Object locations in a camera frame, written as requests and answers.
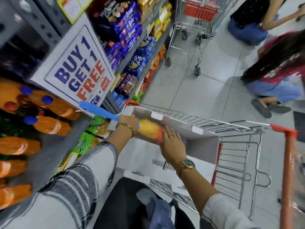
bottle label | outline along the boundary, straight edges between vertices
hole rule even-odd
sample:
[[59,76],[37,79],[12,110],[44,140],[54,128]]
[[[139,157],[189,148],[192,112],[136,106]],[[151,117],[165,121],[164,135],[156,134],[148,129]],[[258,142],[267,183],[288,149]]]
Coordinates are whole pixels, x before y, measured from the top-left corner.
[[11,163],[2,161],[2,170],[0,172],[0,178],[5,177],[11,169]]
[[73,112],[73,108],[69,108],[68,111],[66,111],[64,114],[61,114],[61,115],[59,115],[59,116],[61,116],[61,117],[67,117],[67,116],[71,115],[72,112]]
[[22,154],[22,153],[24,153],[25,150],[27,150],[27,147],[28,147],[28,143],[21,144],[20,148],[15,153],[12,153],[11,155]]
[[55,125],[55,128],[49,132],[48,134],[56,134],[61,128],[61,123],[60,121],[56,121],[56,125]]
[[3,205],[0,206],[1,210],[8,207],[13,202],[15,196],[12,188],[9,187],[3,188],[2,191],[4,192],[5,197],[4,197]]

long black hair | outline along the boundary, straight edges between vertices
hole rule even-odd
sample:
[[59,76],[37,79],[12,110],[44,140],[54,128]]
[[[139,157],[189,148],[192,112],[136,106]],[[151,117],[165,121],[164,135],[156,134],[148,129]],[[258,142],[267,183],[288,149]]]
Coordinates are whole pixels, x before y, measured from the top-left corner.
[[242,5],[231,15],[236,22],[238,28],[243,29],[251,23],[259,24],[265,17],[271,0],[246,0]]
[[246,83],[258,80],[285,61],[287,63],[281,68],[284,70],[305,65],[305,30],[279,37],[266,54],[245,70],[242,80]]

orange soda bottle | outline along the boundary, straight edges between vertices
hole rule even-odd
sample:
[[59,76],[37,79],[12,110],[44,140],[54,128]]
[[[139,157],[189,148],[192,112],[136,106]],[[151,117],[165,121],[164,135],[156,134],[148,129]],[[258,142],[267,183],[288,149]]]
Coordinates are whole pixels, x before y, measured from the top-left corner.
[[76,112],[77,109],[71,107],[66,101],[56,98],[45,91],[34,90],[27,86],[20,88],[20,91],[29,96],[30,101],[34,104],[48,108],[61,117],[74,121],[81,116],[81,112]]
[[33,117],[26,116],[23,122],[28,125],[33,125],[35,129],[47,134],[56,134],[59,136],[67,136],[71,132],[71,127],[68,123],[54,119],[52,117]]
[[28,140],[16,136],[0,138],[0,153],[5,155],[33,155],[41,149],[37,140]]
[[21,202],[31,195],[31,185],[19,185],[0,189],[0,209]]
[[19,175],[27,168],[27,162],[21,160],[0,161],[0,178]]

